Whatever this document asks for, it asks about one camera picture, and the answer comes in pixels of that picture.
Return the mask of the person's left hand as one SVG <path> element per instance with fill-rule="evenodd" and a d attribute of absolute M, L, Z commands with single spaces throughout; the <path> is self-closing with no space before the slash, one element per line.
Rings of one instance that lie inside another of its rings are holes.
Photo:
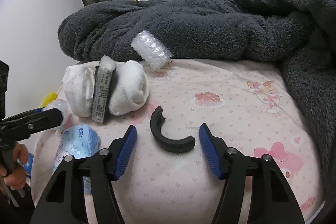
<path fill-rule="evenodd" d="M 7 174 L 5 167 L 1 165 L 1 176 L 5 184 L 12 190 L 21 190 L 26 184 L 26 173 L 22 165 L 26 164 L 29 159 L 29 152 L 24 144 L 15 143 L 13 159 L 15 161 L 15 169 L 11 174 Z"/>

